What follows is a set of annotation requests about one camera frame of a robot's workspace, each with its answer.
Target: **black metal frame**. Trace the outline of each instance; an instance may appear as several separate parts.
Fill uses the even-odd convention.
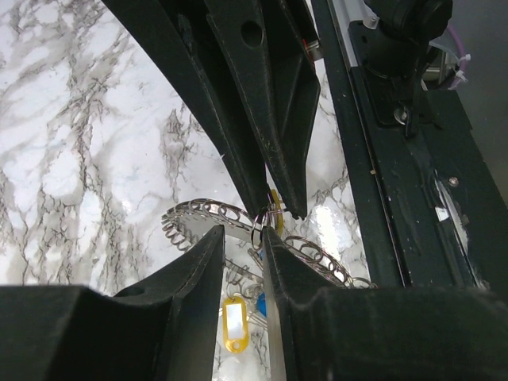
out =
[[[306,158],[320,86],[301,0],[103,0],[221,154],[248,213],[269,204],[265,165],[307,215]]]
[[[275,380],[506,379],[508,313],[456,287],[348,290],[263,231]]]
[[[348,68],[329,3],[313,0],[313,9],[372,280],[384,287],[487,286],[508,300],[508,210],[457,94],[425,92],[435,118],[421,123],[414,139],[404,137],[402,126],[388,129],[372,107],[361,64],[369,30],[352,23],[360,66]],[[446,207],[438,187],[457,212],[455,224],[452,216],[437,218],[435,207]]]

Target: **screw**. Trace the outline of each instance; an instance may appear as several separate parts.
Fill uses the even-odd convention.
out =
[[[364,19],[364,25],[369,29],[376,29],[379,23],[379,18],[376,16],[366,17]]]
[[[401,125],[406,125],[406,121],[407,121],[407,109],[406,109],[406,107],[403,107],[403,106],[397,107],[394,110],[394,118]]]
[[[450,184],[452,187],[458,187],[459,186],[459,180],[457,177],[450,177],[448,179],[448,184]]]

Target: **white marble background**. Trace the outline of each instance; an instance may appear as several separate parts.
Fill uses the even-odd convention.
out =
[[[310,215],[287,227],[368,277],[324,65],[316,66]],[[81,283],[114,294],[180,255],[160,216],[192,198],[242,206],[200,125],[106,7],[2,0],[0,283]],[[254,365],[233,362],[244,377],[234,379],[250,379]]]

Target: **black mount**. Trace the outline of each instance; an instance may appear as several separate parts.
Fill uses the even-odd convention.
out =
[[[320,86],[303,0],[103,0],[178,91],[248,213],[268,203],[266,170],[288,210],[307,215],[306,157]]]
[[[414,138],[387,128],[379,115],[392,117],[400,88],[394,83],[403,79],[383,78],[364,65],[373,31],[357,21],[349,26],[359,63],[349,67],[335,10],[326,0],[313,0],[313,10],[371,280],[383,287],[489,287],[508,301],[508,281],[499,271],[508,267],[508,209],[457,93],[423,92],[421,105],[428,102],[435,119]],[[378,103],[375,86],[384,89]],[[437,215],[443,208],[450,217]],[[459,238],[464,232],[467,241]]]
[[[77,286],[0,287],[0,379],[212,379],[224,238],[215,226],[111,298]],[[271,379],[508,377],[508,310],[494,295],[348,290],[274,229],[262,241]]]
[[[365,78],[379,121],[404,125],[414,137],[420,123],[433,122],[421,89],[427,64],[437,54],[429,42],[443,34],[452,16],[452,0],[365,0],[378,15],[376,29],[352,23],[356,54],[367,69]]]

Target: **purple cable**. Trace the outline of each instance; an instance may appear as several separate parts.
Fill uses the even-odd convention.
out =
[[[455,41],[455,44],[457,45],[457,49],[459,49],[459,58],[464,58],[466,56],[466,48],[464,47],[464,44],[462,43],[462,40],[460,39],[459,33],[453,28],[450,24],[446,27],[446,30],[450,33],[450,36],[452,36],[452,39]],[[459,63],[459,70],[461,70],[464,74],[466,74],[466,69],[468,68],[468,60],[465,58],[460,61]],[[457,86],[460,85],[462,82],[462,79],[455,77],[452,84],[450,85],[450,90],[455,90]]]

